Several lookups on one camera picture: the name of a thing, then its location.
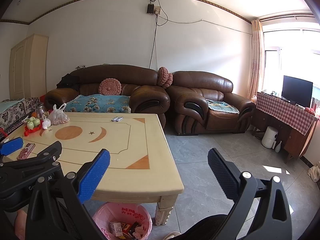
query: gray tile floor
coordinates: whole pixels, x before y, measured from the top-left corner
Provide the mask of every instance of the gray tile floor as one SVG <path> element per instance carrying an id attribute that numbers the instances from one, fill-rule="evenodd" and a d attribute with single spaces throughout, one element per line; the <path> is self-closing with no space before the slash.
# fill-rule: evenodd
<path id="1" fill-rule="evenodd" d="M 277 154 L 266 149 L 250 132 L 176 136 L 173 129 L 167 126 L 164 133 L 185 190 L 179 195 L 167 225 L 153 226 L 149 240 L 161 240 L 172 231 L 183 233 L 207 216 L 228 214 L 233 201 L 225 197 L 207 163 L 208 151 L 214 147 L 226 160 L 234 162 L 241 171 L 250 171 L 256 178 L 270 179 L 275 175 L 281 178 L 293 211 L 293 240 L 299 238 L 320 207 L 320 190 L 307 175 L 308 166 L 294 159 L 284 164 L 285 152 Z M 258 199 L 252 203 L 238 238 L 246 235 L 258 203 Z M 94 200 L 85 203 L 91 215 L 102 204 Z M 155 203 L 143 206 L 154 216 Z"/>

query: pink knitted cushion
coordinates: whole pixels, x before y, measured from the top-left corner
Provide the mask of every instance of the pink knitted cushion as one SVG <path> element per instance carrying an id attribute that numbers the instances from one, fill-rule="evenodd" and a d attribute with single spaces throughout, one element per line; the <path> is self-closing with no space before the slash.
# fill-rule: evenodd
<path id="1" fill-rule="evenodd" d="M 121 83 L 115 78 L 106 78 L 100 83 L 99 93 L 105 96 L 118 96 L 121 93 Z"/>
<path id="2" fill-rule="evenodd" d="M 167 89 L 168 87 L 171 86 L 173 81 L 173 75 L 171 73 L 169 73 L 169 77 L 168 80 L 164 83 L 164 85 L 162 86 L 164 89 Z"/>
<path id="3" fill-rule="evenodd" d="M 164 83 L 168 80 L 169 72 L 165 67 L 161 67 L 158 70 L 158 86 L 163 86 Z"/>

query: brown leather armchair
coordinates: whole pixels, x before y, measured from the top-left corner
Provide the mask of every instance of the brown leather armchair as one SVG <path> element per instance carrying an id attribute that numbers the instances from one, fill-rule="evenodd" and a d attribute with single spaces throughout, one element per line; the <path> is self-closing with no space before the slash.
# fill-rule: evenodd
<path id="1" fill-rule="evenodd" d="M 158 73 L 131 65 L 97 65 L 70 73 L 80 77 L 79 91 L 71 88 L 56 88 L 45 95 L 45 107 L 61 106 L 78 95 L 98 94 L 100 83 L 106 78 L 115 78 L 121 83 L 123 96 L 130 96 L 129 106 L 132 113 L 157 114 L 162 127 L 165 125 L 164 113 L 169 109 L 170 98 L 162 87 L 157 86 Z"/>
<path id="2" fill-rule="evenodd" d="M 167 115 L 174 119 L 178 135 L 199 133 L 243 133 L 250 125 L 255 104 L 232 93 L 230 80 L 202 71 L 177 71 L 166 92 L 171 104 Z M 206 99 L 224 101 L 240 114 L 209 109 Z"/>

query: black flat screen television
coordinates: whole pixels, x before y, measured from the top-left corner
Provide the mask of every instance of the black flat screen television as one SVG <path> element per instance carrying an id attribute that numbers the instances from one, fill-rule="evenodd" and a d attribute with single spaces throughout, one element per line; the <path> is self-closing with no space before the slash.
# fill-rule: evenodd
<path id="1" fill-rule="evenodd" d="M 299 78 L 283 76 L 281 96 L 303 107 L 310 107 L 313 83 Z"/>

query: red and white gingham cloth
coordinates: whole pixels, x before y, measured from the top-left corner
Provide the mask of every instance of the red and white gingham cloth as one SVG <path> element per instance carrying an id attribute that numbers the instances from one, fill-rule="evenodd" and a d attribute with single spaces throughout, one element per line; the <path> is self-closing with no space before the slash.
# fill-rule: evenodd
<path id="1" fill-rule="evenodd" d="M 279 98 L 257 92 L 257 109 L 274 116 L 306 135 L 315 117 Z"/>

